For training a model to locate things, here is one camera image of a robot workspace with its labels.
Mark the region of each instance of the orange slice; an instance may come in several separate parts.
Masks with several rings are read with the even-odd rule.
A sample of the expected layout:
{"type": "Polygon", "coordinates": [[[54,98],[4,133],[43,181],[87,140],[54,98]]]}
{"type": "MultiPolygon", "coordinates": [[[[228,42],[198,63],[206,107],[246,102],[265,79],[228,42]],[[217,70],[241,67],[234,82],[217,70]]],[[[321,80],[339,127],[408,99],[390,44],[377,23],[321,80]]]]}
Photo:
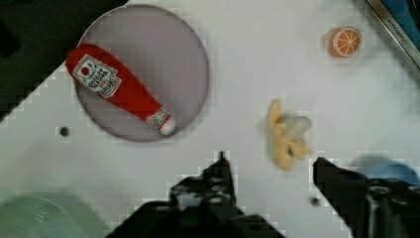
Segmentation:
{"type": "Polygon", "coordinates": [[[362,35],[354,27],[337,29],[330,40],[331,53],[339,58],[352,56],[362,42],[362,35]]]}

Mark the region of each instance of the table surface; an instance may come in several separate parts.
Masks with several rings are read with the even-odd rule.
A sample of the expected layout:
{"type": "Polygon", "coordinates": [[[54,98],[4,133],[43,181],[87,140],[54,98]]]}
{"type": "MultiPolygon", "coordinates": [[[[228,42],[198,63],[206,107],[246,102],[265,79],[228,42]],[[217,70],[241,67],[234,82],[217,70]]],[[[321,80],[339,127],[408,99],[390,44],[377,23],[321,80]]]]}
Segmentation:
{"type": "Polygon", "coordinates": [[[0,198],[66,190],[116,227],[143,203],[167,199],[182,178],[198,175],[227,151],[238,205],[287,237],[349,237],[312,182],[326,157],[356,170],[360,158],[385,156],[418,170],[420,91],[410,66],[378,21],[354,0],[154,0],[197,31],[211,62],[205,108],[182,133],[158,143],[122,141],[84,113],[60,66],[0,124],[0,198]],[[352,25],[363,35],[357,56],[336,59],[325,38],[352,25]],[[267,153],[266,113],[279,98],[305,115],[314,155],[292,173],[267,153]],[[70,128],[70,136],[58,130],[70,128]],[[313,207],[309,197],[321,198],[313,207]]]}

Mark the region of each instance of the blue object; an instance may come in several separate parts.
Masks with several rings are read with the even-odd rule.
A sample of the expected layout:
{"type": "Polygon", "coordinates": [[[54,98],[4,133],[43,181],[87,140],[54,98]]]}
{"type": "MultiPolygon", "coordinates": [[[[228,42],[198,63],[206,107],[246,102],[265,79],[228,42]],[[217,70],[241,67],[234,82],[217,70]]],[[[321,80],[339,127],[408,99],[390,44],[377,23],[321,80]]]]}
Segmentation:
{"type": "Polygon", "coordinates": [[[402,165],[394,164],[389,165],[377,170],[373,175],[372,179],[399,179],[413,185],[419,185],[420,179],[417,176],[417,173],[411,168],[402,165]]]}
{"type": "Polygon", "coordinates": [[[381,0],[383,5],[404,30],[405,34],[420,50],[420,32],[410,14],[406,0],[381,0]]]}

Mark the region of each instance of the ketchup bottle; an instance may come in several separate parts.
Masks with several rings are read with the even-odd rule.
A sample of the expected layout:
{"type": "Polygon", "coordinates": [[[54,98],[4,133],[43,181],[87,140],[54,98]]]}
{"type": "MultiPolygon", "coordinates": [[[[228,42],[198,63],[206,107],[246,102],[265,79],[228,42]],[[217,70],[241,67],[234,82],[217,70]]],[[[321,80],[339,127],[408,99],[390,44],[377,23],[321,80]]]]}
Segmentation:
{"type": "Polygon", "coordinates": [[[164,135],[174,131],[175,119],[126,66],[103,49],[81,45],[68,55],[65,66],[76,81],[98,96],[129,111],[164,135]]]}

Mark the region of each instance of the hole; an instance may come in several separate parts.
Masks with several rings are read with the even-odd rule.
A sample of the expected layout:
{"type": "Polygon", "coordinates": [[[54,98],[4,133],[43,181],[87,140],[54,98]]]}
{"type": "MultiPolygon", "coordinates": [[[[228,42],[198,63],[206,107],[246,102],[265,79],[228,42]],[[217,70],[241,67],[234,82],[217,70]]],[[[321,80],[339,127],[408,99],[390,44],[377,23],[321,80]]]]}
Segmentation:
{"type": "Polygon", "coordinates": [[[408,205],[408,201],[401,197],[395,197],[391,200],[393,203],[396,203],[398,205],[408,205]]]}
{"type": "Polygon", "coordinates": [[[168,206],[157,206],[156,208],[157,211],[167,211],[169,210],[168,206]]]}
{"type": "Polygon", "coordinates": [[[370,188],[374,194],[385,195],[389,193],[389,188],[384,186],[373,186],[370,188]]]}
{"type": "Polygon", "coordinates": [[[222,181],[222,179],[221,179],[221,178],[215,178],[215,177],[212,177],[212,178],[210,178],[210,181],[211,181],[211,182],[221,182],[221,181],[222,181]]]}
{"type": "Polygon", "coordinates": [[[320,206],[321,205],[321,200],[317,197],[311,197],[309,199],[309,203],[311,203],[311,205],[313,205],[313,206],[320,206]]]}
{"type": "Polygon", "coordinates": [[[61,127],[61,129],[59,129],[59,134],[62,137],[68,137],[70,135],[70,129],[68,127],[61,127]]]}
{"type": "Polygon", "coordinates": [[[396,179],[396,178],[389,178],[389,179],[387,179],[387,181],[389,181],[389,182],[399,182],[400,180],[396,179]]]}
{"type": "Polygon", "coordinates": [[[262,229],[262,226],[261,226],[261,225],[259,225],[259,224],[252,224],[252,225],[250,226],[250,229],[251,229],[251,230],[253,230],[253,231],[259,231],[259,230],[261,230],[261,229],[262,229]]]}
{"type": "Polygon", "coordinates": [[[211,203],[220,203],[220,202],[222,202],[222,198],[220,198],[220,197],[213,197],[213,198],[210,199],[210,202],[211,203]]]}
{"type": "Polygon", "coordinates": [[[222,187],[222,186],[220,186],[220,185],[215,185],[215,186],[213,186],[211,189],[212,189],[212,190],[214,190],[214,191],[220,191],[220,190],[222,190],[222,189],[223,189],[223,187],[222,187]]]}
{"type": "Polygon", "coordinates": [[[420,187],[418,186],[409,186],[408,189],[420,194],[420,187]]]}

